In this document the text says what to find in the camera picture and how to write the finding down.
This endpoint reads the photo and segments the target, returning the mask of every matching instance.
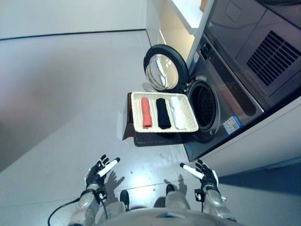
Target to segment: white cabinet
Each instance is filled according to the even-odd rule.
[[[202,160],[218,176],[300,161],[301,97],[244,133],[208,153]]]

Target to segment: white fingertip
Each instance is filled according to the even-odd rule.
[[[195,168],[192,168],[188,165],[183,165],[183,169],[187,170],[189,173],[191,173],[192,175],[194,175],[195,177],[202,179],[204,174],[197,172],[197,170]]]
[[[217,177],[217,175],[216,175],[215,170],[213,170],[212,172],[213,172],[213,175],[214,175],[214,177],[215,177],[215,179],[216,179],[216,186],[218,187],[218,177]]]
[[[97,174],[100,177],[103,177],[104,175],[106,175],[115,165],[117,165],[118,161],[117,160],[113,160],[111,161],[109,164],[105,165],[105,167],[99,171]]]

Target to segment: black cable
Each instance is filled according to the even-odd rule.
[[[101,199],[100,201],[102,202],[102,205],[103,205],[103,210],[104,210],[105,218],[108,219],[107,209],[104,206],[103,200]]]
[[[78,201],[79,201],[79,198],[77,198],[77,199],[75,199],[75,200],[73,200],[73,201],[71,201],[71,202],[65,203],[65,204],[59,206],[58,208],[56,208],[56,209],[50,214],[50,216],[48,217],[48,221],[47,221],[47,222],[48,222],[48,226],[51,226],[51,225],[50,225],[50,219],[51,219],[52,215],[55,214],[55,212],[57,212],[60,208],[63,208],[63,207],[65,207],[65,206],[68,206],[68,205],[70,205],[70,204],[72,204],[72,203],[75,203],[75,202],[78,202]]]

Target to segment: white wall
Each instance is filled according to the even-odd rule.
[[[0,39],[145,29],[147,0],[2,0]]]
[[[204,160],[219,176],[301,156],[301,97],[208,153]]]

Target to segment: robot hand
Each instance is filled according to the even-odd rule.
[[[218,191],[218,177],[215,171],[208,168],[208,166],[200,159],[198,159],[196,167],[196,171],[204,175],[203,178],[200,179],[200,182],[202,184],[201,190],[203,190],[204,192],[209,189]]]
[[[107,173],[120,161],[120,158],[116,158],[110,163],[108,163],[108,161],[109,158],[106,158],[104,154],[97,163],[88,170],[85,176],[86,188],[92,183],[96,183],[101,187],[104,186]]]
[[[218,191],[218,177],[215,171],[208,168],[200,159],[198,159],[198,163],[196,163],[196,168],[192,168],[184,163],[181,163],[180,166],[200,180],[202,184],[201,190],[204,193],[209,189]]]

